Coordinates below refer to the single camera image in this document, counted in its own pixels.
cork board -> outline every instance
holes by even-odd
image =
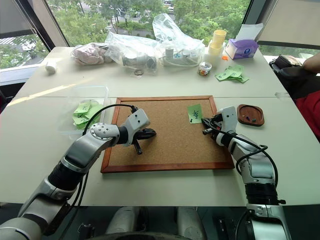
[[[101,173],[234,168],[227,148],[203,135],[202,123],[189,122],[188,106],[201,104],[204,117],[217,112],[212,96],[117,98],[116,103],[142,108],[156,136],[139,140],[141,155],[133,145],[108,148]],[[121,125],[130,114],[129,108],[116,107],[112,124]]]

plastic bag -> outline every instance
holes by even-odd
[[[171,17],[162,13],[153,19],[158,61],[164,66],[195,67],[203,60],[205,45],[203,40],[184,34]]]
[[[155,40],[109,32],[105,43],[109,46],[106,54],[116,63],[135,70],[157,70]]]
[[[107,44],[91,42],[86,45],[75,46],[71,52],[71,57],[80,65],[111,63],[113,60],[106,55],[107,50]]]

tissue box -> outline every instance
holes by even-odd
[[[229,39],[225,52],[231,59],[252,58],[258,47],[255,40],[244,39],[237,41],[235,39]]]

silver arm segment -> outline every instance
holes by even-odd
[[[236,134],[237,114],[234,106],[223,108],[217,114],[222,116],[221,131],[257,145],[246,136]],[[216,136],[216,142],[226,146],[236,161],[258,150],[221,132]],[[279,205],[283,201],[278,200],[274,169],[268,157],[259,152],[244,158],[239,166],[248,200],[246,208],[250,213],[249,224],[255,240],[291,240],[283,207]]]
[[[136,110],[120,127],[102,122],[93,124],[40,183],[21,207],[18,217],[0,225],[0,239],[40,240],[42,234],[54,233],[69,211],[67,201],[101,151],[116,144],[131,145],[134,135],[149,124],[143,109]]]

white table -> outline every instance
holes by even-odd
[[[25,83],[17,97],[70,96],[71,89],[79,86],[104,85],[109,97],[168,97],[213,95],[214,97],[274,97],[286,90],[257,50],[253,58],[221,61],[208,77],[197,74],[196,67],[158,67],[155,75],[145,73],[141,79],[132,70],[116,63],[96,66],[79,66],[71,60],[72,48],[56,47],[46,60],[57,62],[57,73],[48,75],[39,67]],[[244,66],[244,75],[250,80],[242,84],[234,81],[219,82],[214,73],[223,72],[229,65]],[[93,92],[92,97],[102,97]]]
[[[65,48],[58,48],[65,53]],[[65,64],[73,66],[70,59],[63,59]],[[61,156],[73,142],[73,138],[62,134],[59,128],[59,116],[66,108],[70,99],[79,101],[80,98],[66,97],[72,91],[65,88],[61,91],[52,91],[50,95],[39,95],[39,92],[50,88],[59,87],[70,80],[75,83],[75,76],[81,72],[84,76],[96,76],[101,79],[101,72],[114,73],[124,71],[121,67],[112,66],[112,69],[85,67],[73,74],[66,73],[64,76],[58,70],[56,75],[40,77],[44,74],[41,69],[31,77],[26,86],[19,92],[20,97],[15,97],[11,105],[7,106],[0,114],[0,202],[23,203],[41,180],[51,172]],[[261,127],[253,127],[238,124],[236,130],[259,144],[268,145],[268,153],[274,159],[279,171],[278,194],[280,199],[287,200],[289,205],[319,204],[319,143],[304,121],[290,98],[274,97],[275,91],[284,92],[281,86],[277,87],[276,77],[272,72],[265,69],[264,81],[265,93],[268,97],[255,97],[252,91],[245,87],[255,84],[255,79],[245,84],[237,85],[242,91],[226,89],[232,86],[229,82],[218,82],[211,78],[189,77],[190,86],[198,86],[190,89],[182,84],[182,79],[177,89],[168,89],[168,86],[177,85],[175,79],[166,80],[163,76],[146,77],[152,83],[146,83],[142,79],[124,77],[108,81],[110,96],[138,97],[138,96],[188,96],[188,95],[215,95],[214,101],[218,109],[239,104],[257,105],[263,109],[265,124]],[[123,90],[123,82],[144,82],[152,87],[147,95],[133,88],[131,91]],[[215,89],[207,89],[208,85],[216,85],[224,93],[232,93],[231,97],[223,97]],[[102,97],[96,93],[91,97]],[[107,112],[105,122],[110,122],[112,110]],[[132,172],[132,173],[109,173],[101,174],[100,168],[102,156],[91,168],[84,194],[83,205],[89,206],[243,206],[246,203],[245,188],[241,177],[233,170],[181,170],[160,172]]]

